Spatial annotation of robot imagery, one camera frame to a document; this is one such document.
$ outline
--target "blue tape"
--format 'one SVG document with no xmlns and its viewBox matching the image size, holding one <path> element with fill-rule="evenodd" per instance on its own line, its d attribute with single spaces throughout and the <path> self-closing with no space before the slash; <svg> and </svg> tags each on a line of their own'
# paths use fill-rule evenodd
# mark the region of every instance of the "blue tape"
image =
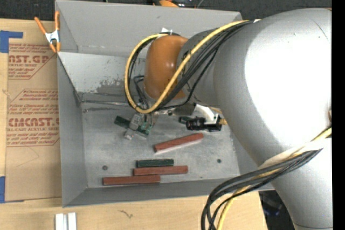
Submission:
<svg viewBox="0 0 345 230">
<path fill-rule="evenodd" d="M 0 203 L 5 203 L 5 177 L 0 177 Z"/>
<path fill-rule="evenodd" d="M 23 38 L 23 32 L 0 31 L 0 53 L 9 52 L 10 38 Z"/>
</svg>

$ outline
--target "green block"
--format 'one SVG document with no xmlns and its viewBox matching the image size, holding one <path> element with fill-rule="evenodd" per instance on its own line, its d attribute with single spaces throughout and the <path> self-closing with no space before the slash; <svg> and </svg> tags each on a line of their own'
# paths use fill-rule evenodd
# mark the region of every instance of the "green block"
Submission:
<svg viewBox="0 0 345 230">
<path fill-rule="evenodd" d="M 164 167 L 164 166 L 174 166 L 174 160 L 173 159 L 148 159 L 148 160 L 138 160 L 136 162 L 137 168 Z"/>
</svg>

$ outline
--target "red wooden block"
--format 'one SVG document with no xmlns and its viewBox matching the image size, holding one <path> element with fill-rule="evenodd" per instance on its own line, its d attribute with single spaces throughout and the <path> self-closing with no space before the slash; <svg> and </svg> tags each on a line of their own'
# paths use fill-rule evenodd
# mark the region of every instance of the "red wooden block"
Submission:
<svg viewBox="0 0 345 230">
<path fill-rule="evenodd" d="M 133 169 L 133 175 L 181 175 L 188 172 L 188 166 L 147 167 Z"/>
<path fill-rule="evenodd" d="M 154 145 L 155 152 L 173 149 L 174 147 L 180 147 L 182 145 L 187 145 L 193 142 L 197 142 L 204 137 L 202 133 L 195 133 L 188 136 L 183 136 L 177 139 L 169 140 L 163 143 Z"/>
<path fill-rule="evenodd" d="M 159 183 L 160 181 L 161 177 L 157 175 L 103 177 L 103 185 L 146 184 Z"/>
</svg>

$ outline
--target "cable bundle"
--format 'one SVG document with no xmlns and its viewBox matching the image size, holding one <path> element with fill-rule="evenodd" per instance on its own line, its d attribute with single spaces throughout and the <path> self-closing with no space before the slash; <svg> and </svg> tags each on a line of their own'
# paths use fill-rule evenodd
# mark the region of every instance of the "cable bundle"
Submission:
<svg viewBox="0 0 345 230">
<path fill-rule="evenodd" d="M 204 207 L 201 216 L 201 229 L 206 230 L 206 219 L 208 220 L 209 227 L 208 230 L 222 230 L 223 223 L 225 220 L 226 213 L 228 212 L 230 206 L 233 203 L 234 198 L 241 196 L 242 194 L 254 191 L 267 183 L 275 180 L 276 178 L 285 175 L 286 173 L 292 172 L 310 160 L 312 160 L 319 152 L 322 150 L 322 144 L 320 142 L 326 139 L 332 134 L 332 128 L 328 128 L 319 135 L 317 135 L 310 142 L 304 144 L 301 147 L 296 147 L 294 149 L 289 149 L 281 154 L 278 154 L 269 160 L 267 160 L 263 165 L 262 169 L 254 172 L 246 173 L 235 178 L 232 178 L 224 183 L 218 185 L 209 195 L 206 205 Z M 232 196 L 227 198 L 215 209 L 214 213 L 211 214 L 211 205 L 220 197 L 225 194 L 232 193 Z M 220 215 L 217 228 L 215 227 L 215 220 L 220 208 L 224 205 L 222 214 Z"/>
<path fill-rule="evenodd" d="M 129 84 L 132 78 L 132 72 L 134 68 L 135 61 L 141 52 L 142 49 L 144 49 L 149 43 L 151 43 L 154 39 L 160 37 L 160 36 L 167 36 L 168 33 L 159 33 L 152 35 L 150 37 L 147 37 L 146 39 L 142 40 L 133 50 L 133 52 L 130 54 L 127 65 L 126 65 L 126 71 L 125 71 L 125 90 L 126 90 L 126 97 L 128 99 L 128 102 L 130 105 L 139 113 L 152 113 L 157 110 L 162 109 L 169 109 L 169 108 L 176 108 L 178 106 L 182 106 L 185 103 L 187 103 L 192 94 L 194 89 L 196 88 L 196 85 L 200 81 L 203 74 L 206 72 L 206 70 L 209 68 L 211 63 L 213 62 L 217 51 L 219 50 L 220 46 L 223 42 L 225 42 L 227 39 L 229 39 L 231 36 L 233 36 L 235 33 L 240 31 L 245 25 L 252 23 L 252 20 L 243 20 L 239 22 L 233 22 L 227 25 L 224 25 L 220 28 L 215 29 L 210 34 L 208 34 L 204 39 L 202 39 L 190 52 L 185 54 L 185 58 L 183 59 L 181 65 L 178 67 L 176 73 L 171 78 L 170 82 L 166 86 L 165 90 L 161 94 L 160 98 L 156 101 L 156 103 L 153 104 L 152 107 L 148 106 L 148 101 L 145 98 L 144 92 L 140 89 L 138 83 L 143 80 L 143 76 L 136 76 L 135 77 L 135 86 L 136 90 L 138 92 L 139 98 L 141 99 L 142 106 L 141 108 L 139 104 L 135 103 L 133 100 L 133 97 L 131 95 Z M 177 83 L 177 85 L 174 87 L 174 89 L 169 93 L 169 89 L 172 87 L 172 85 L 176 82 L 177 77 L 182 73 L 182 71 L 185 69 L 185 66 L 187 62 L 191 59 L 192 56 L 196 55 L 195 60 L 193 63 L 188 67 L 188 69 L 183 73 L 183 76 Z M 190 88 L 190 93 L 187 97 L 187 99 L 178 105 L 175 106 L 166 106 L 176 95 L 177 93 L 188 83 L 190 78 L 197 72 L 198 69 L 203 67 L 203 70 L 199 74 L 197 80 L 193 84 L 193 86 Z"/>
</svg>

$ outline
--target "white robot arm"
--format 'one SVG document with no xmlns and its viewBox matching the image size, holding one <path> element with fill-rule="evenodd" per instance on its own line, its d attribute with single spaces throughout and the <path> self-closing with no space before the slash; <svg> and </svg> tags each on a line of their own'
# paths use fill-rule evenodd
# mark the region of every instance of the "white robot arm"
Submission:
<svg viewBox="0 0 345 230">
<path fill-rule="evenodd" d="M 220 47 L 195 99 L 222 110 L 260 165 L 330 125 L 331 35 L 327 9 L 284 12 L 250 24 Z M 308 164 L 272 183 L 296 230 L 333 229 L 331 141 Z"/>
</svg>

